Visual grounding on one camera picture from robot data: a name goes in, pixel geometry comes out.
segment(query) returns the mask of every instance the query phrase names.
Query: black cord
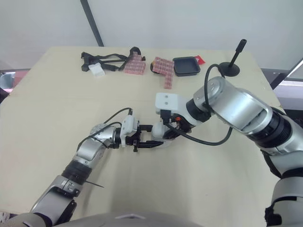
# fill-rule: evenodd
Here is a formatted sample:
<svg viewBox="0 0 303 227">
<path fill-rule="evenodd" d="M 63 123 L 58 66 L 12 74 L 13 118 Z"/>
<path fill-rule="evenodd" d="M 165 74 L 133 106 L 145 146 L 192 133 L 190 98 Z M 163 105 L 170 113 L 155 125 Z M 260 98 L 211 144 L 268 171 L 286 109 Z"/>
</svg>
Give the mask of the black cord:
<svg viewBox="0 0 303 227">
<path fill-rule="evenodd" d="M 277 111 L 279 114 L 286 116 L 286 114 L 284 112 L 282 112 L 281 110 L 275 108 L 275 107 L 271 107 L 273 110 Z"/>
<path fill-rule="evenodd" d="M 93 134 L 91 134 L 91 135 L 85 137 L 85 138 L 78 144 L 77 151 L 79 150 L 80 146 L 84 143 L 84 141 L 86 141 L 86 140 L 89 139 L 89 138 L 92 138 L 92 139 L 94 139 L 94 140 L 96 140 L 96 141 L 98 141 L 98 142 L 101 142 L 100 140 L 94 138 L 94 136 L 96 136 L 96 135 L 99 134 L 100 132 L 104 131 L 104 130 L 107 129 L 109 126 L 112 126 L 113 124 L 119 124 L 120 126 L 122 126 L 121 122 L 113 122 L 113 123 L 108 124 L 107 126 L 103 127 L 102 129 L 99 129 L 98 131 L 96 131 L 95 133 L 93 133 Z"/>
<path fill-rule="evenodd" d="M 85 183 L 91 183 L 91 184 L 93 184 L 95 186 L 98 186 L 100 188 L 104 188 L 102 185 L 99 185 L 99 184 L 96 184 L 96 183 L 93 183 L 93 182 L 90 182 L 90 181 L 85 181 Z"/>
<path fill-rule="evenodd" d="M 133 109 L 130 108 L 130 107 L 126 107 L 126 108 L 123 108 L 123 109 L 119 110 L 114 115 L 112 115 L 110 118 L 108 118 L 106 121 L 104 121 L 104 124 L 107 123 L 107 122 L 109 122 L 113 117 L 115 117 L 117 114 L 121 113 L 124 110 L 128 110 L 128 114 L 129 115 L 133 115 Z"/>
<path fill-rule="evenodd" d="M 229 139 L 229 137 L 231 136 L 231 134 L 232 134 L 232 128 L 229 127 L 228 132 L 227 132 L 227 134 L 226 134 L 226 136 L 225 136 L 225 138 L 223 140 L 221 140 L 219 142 L 208 142 L 208 141 L 200 140 L 200 139 L 197 139 L 195 137 L 189 136 L 185 132 L 174 128 L 171 124 L 167 123 L 165 125 L 167 127 L 169 127 L 171 130 L 173 130 L 174 132 L 180 134 L 181 136 L 184 136 L 185 138 L 187 138 L 189 140 L 192 140 L 192 141 L 197 142 L 197 143 L 202 143 L 202 144 L 205 144 L 205 145 L 208 145 L 208 146 L 218 146 L 218 145 L 221 145 L 221 144 L 225 143 Z"/>
<path fill-rule="evenodd" d="M 206 74 L 205 74 L 205 79 L 204 79 L 204 96 L 205 96 L 205 105 L 206 105 L 206 108 L 208 108 L 209 110 L 211 109 L 211 107 L 209 106 L 209 103 L 208 103 L 208 87 L 207 87 L 207 83 L 208 83 L 208 77 L 209 77 L 209 73 L 210 73 L 210 70 L 212 70 L 213 67 L 217 67 L 218 70 L 219 70 L 219 73 L 221 74 L 221 76 L 223 78 L 225 78 L 223 72 L 222 72 L 222 69 L 220 68 L 220 66 L 218 64 L 212 64 L 210 67 L 208 67 L 207 71 L 206 71 Z"/>
<path fill-rule="evenodd" d="M 208 87 L 207 87 L 207 84 L 208 84 L 208 78 L 209 78 L 209 74 L 210 74 L 210 71 L 212 68 L 214 67 L 217 67 L 218 70 L 219 70 L 219 73 L 221 74 L 221 76 L 223 78 L 225 78 L 223 72 L 222 72 L 222 69 L 220 68 L 220 66 L 218 64 L 212 64 L 211 66 L 208 67 L 207 71 L 206 71 L 206 74 L 205 74 L 205 80 L 204 80 L 204 96 L 205 96 L 205 107 L 207 108 L 207 110 L 209 112 L 211 112 L 211 106 L 209 105 L 209 102 L 208 102 Z M 185 138 L 189 139 L 189 140 L 192 140 L 194 142 L 197 142 L 197 143 L 201 143 L 201 144 L 205 144 L 205 145 L 209 145 L 209 146 L 218 146 L 218 145 L 221 145 L 223 143 L 225 143 L 229 137 L 231 136 L 232 134 L 232 127 L 229 127 L 228 129 L 228 132 L 226 134 L 226 136 L 224 137 L 223 140 L 219 141 L 219 142 L 208 142 L 208 141 L 204 141 L 204 140 L 200 140 L 200 139 L 197 139 L 195 137 L 192 137 L 192 136 L 189 136 L 187 135 L 185 132 L 181 131 L 181 130 L 178 130 L 176 128 L 174 128 L 171 124 L 167 123 L 165 124 L 168 128 L 170 128 L 171 130 L 173 130 L 174 132 L 180 134 L 181 136 L 184 136 Z"/>
</svg>

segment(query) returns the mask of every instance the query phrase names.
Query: black strap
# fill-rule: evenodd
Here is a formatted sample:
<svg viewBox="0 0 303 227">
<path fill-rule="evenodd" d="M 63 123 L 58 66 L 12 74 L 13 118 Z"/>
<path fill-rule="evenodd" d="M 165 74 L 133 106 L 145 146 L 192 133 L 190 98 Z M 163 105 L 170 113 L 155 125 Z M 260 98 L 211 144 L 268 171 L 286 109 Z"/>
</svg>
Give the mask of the black strap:
<svg viewBox="0 0 303 227">
<path fill-rule="evenodd" d="M 118 54 L 118 53 L 112 53 L 112 54 L 109 54 L 106 56 L 100 56 L 100 55 L 93 56 L 89 53 L 82 52 L 81 58 L 84 60 L 84 64 L 81 66 L 81 69 L 82 69 L 82 71 L 87 72 L 89 70 L 89 65 L 100 63 L 101 67 L 105 70 L 122 71 L 124 69 L 125 65 L 128 63 L 128 61 L 131 59 L 134 52 L 137 52 L 139 55 L 141 55 L 140 49 L 135 46 L 130 49 L 128 57 L 126 57 L 125 55 L 122 55 L 122 54 Z M 100 60 L 100 59 L 107 59 L 112 56 L 118 57 L 120 60 L 112 60 L 112 61 L 104 61 L 104 62 Z M 119 61 L 124 62 L 120 67 L 118 67 L 116 65 L 106 64 L 106 63 L 110 63 L 110 62 L 119 62 Z"/>
<path fill-rule="evenodd" d="M 282 179 L 295 176 L 303 177 L 303 168 L 287 170 L 282 174 Z"/>
<path fill-rule="evenodd" d="M 268 165 L 270 171 L 271 171 L 274 175 L 276 175 L 277 177 L 281 178 L 282 176 L 281 176 L 280 172 L 276 169 L 276 167 L 275 167 L 275 165 L 273 164 L 273 162 L 271 161 L 270 155 L 267 154 L 265 151 L 262 151 L 262 153 L 263 153 L 264 159 L 265 159 L 266 164 Z"/>
</svg>

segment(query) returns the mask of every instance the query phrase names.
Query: metal rod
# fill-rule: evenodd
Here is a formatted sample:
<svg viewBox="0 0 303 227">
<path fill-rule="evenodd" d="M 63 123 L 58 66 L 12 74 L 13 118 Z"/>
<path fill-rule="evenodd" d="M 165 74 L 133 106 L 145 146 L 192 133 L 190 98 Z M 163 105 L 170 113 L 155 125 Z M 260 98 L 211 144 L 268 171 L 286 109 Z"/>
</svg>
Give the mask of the metal rod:
<svg viewBox="0 0 303 227">
<path fill-rule="evenodd" d="M 232 58 L 231 63 L 229 63 L 229 65 L 228 65 L 228 67 L 231 67 L 231 66 L 235 63 L 235 61 L 236 61 L 236 59 L 237 59 L 239 53 L 240 53 L 240 52 L 236 52 L 236 53 L 235 53 L 235 55 L 234 55 L 233 58 Z"/>
<path fill-rule="evenodd" d="M 80 2 L 82 4 L 83 10 L 85 12 L 86 18 L 89 21 L 90 28 L 93 31 L 93 34 L 94 34 L 95 39 L 98 43 L 98 46 L 104 46 L 104 44 L 102 42 L 102 39 L 101 39 L 101 36 L 100 36 L 100 33 L 98 31 L 98 28 L 97 28 L 95 19 L 93 17 L 93 14 L 91 13 L 88 0 L 80 0 Z"/>
</svg>

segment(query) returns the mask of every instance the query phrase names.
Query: white wall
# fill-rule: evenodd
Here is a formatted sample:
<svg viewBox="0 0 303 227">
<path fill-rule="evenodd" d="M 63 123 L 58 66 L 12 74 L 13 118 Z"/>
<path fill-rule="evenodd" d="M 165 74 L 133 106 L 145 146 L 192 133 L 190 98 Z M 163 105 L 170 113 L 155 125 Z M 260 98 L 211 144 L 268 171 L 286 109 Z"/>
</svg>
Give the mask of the white wall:
<svg viewBox="0 0 303 227">
<path fill-rule="evenodd" d="M 31 68 L 55 45 L 97 45 L 80 0 L 0 0 L 0 69 Z"/>
<path fill-rule="evenodd" d="M 234 50 L 246 38 L 262 68 L 290 69 L 302 58 L 302 0 L 89 4 L 106 46 Z M 30 68 L 53 45 L 97 45 L 80 0 L 1 0 L 0 11 L 0 68 Z"/>
</svg>

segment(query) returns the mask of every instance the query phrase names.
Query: black pole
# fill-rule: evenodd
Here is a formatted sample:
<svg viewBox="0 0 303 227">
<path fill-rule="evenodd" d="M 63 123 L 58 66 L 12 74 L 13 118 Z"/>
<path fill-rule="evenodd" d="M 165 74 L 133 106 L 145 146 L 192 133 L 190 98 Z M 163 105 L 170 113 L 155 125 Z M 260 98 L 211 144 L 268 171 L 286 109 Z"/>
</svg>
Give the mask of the black pole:
<svg viewBox="0 0 303 227">
<path fill-rule="evenodd" d="M 236 59 L 237 59 L 239 53 L 241 53 L 241 52 L 243 51 L 243 48 L 244 48 L 245 44 L 246 44 L 246 39 L 242 39 L 242 40 L 240 41 L 240 43 L 239 43 L 239 45 L 238 45 L 238 47 L 237 47 L 237 49 L 236 49 L 236 53 L 235 53 L 235 55 L 233 56 L 232 61 L 231 61 L 231 63 L 229 64 L 228 67 L 232 67 L 232 65 L 235 63 L 235 61 L 236 61 Z"/>
<path fill-rule="evenodd" d="M 245 44 L 246 44 L 246 39 L 242 39 L 236 49 L 236 53 L 233 56 L 232 61 L 231 62 L 222 62 L 220 64 L 220 68 L 224 75 L 226 75 L 228 77 L 234 77 L 239 74 L 240 68 L 234 63 L 235 63 L 239 53 L 242 52 Z"/>
<path fill-rule="evenodd" d="M 93 14 L 91 13 L 90 7 L 89 7 L 89 3 L 87 2 L 88 0 L 80 0 L 83 10 L 85 12 L 86 18 L 89 21 L 89 25 L 91 30 L 93 31 L 93 34 L 95 36 L 95 39 L 98 43 L 98 46 L 104 46 L 100 33 L 98 31 L 95 19 L 93 17 Z"/>
</svg>

